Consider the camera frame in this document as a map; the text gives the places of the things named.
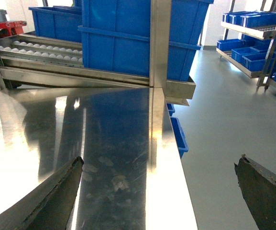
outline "black object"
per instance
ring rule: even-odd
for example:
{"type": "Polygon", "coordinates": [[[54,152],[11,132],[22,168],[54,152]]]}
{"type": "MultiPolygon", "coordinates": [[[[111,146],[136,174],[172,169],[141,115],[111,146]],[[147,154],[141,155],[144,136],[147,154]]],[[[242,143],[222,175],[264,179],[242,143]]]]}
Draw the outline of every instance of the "black object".
{"type": "Polygon", "coordinates": [[[82,173],[76,157],[0,214],[0,230],[66,229],[82,173]]]}
{"type": "Polygon", "coordinates": [[[239,186],[260,230],[276,230],[276,174],[242,156],[235,164],[239,186]]]}

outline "gray floor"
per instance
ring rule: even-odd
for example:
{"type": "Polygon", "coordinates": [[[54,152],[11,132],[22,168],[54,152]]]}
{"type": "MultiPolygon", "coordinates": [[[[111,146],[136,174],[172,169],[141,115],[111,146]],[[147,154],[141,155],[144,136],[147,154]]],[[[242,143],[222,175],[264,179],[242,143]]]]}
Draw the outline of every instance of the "gray floor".
{"type": "Polygon", "coordinates": [[[242,154],[276,173],[276,92],[220,59],[196,54],[190,107],[175,106],[189,145],[182,164],[200,230],[257,230],[233,163],[242,154]]]}

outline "red object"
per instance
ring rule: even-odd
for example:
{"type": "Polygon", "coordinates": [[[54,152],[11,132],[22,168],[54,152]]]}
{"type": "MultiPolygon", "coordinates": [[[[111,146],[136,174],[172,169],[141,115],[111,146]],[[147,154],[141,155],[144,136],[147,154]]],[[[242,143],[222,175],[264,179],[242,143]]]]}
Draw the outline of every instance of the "red object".
{"type": "Polygon", "coordinates": [[[26,26],[25,21],[7,21],[0,23],[0,38],[9,37],[13,35],[23,34],[23,26],[26,26]]]}

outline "stainless steel table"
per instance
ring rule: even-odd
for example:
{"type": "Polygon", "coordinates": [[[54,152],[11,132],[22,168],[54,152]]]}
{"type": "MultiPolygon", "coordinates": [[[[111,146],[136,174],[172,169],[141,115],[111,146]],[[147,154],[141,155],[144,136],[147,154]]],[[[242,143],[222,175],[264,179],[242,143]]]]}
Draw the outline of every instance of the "stainless steel table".
{"type": "Polygon", "coordinates": [[[197,230],[162,89],[0,92],[0,213],[74,156],[68,229],[197,230]]]}

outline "shelf rack leg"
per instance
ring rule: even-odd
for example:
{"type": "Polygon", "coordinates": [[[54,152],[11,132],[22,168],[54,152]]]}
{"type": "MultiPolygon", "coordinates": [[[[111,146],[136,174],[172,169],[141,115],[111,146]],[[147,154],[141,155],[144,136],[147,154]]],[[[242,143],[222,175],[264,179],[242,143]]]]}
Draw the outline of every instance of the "shelf rack leg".
{"type": "Polygon", "coordinates": [[[271,65],[271,60],[273,58],[275,49],[276,49],[276,32],[275,32],[274,37],[272,38],[272,41],[270,43],[269,49],[268,49],[267,54],[266,54],[265,65],[264,65],[263,70],[262,70],[263,74],[260,76],[260,78],[257,82],[258,87],[266,86],[266,84],[264,84],[265,77],[266,76],[272,76],[273,68],[274,68],[274,65],[275,65],[275,62],[276,62],[276,57],[275,57],[272,65],[271,65]]]}

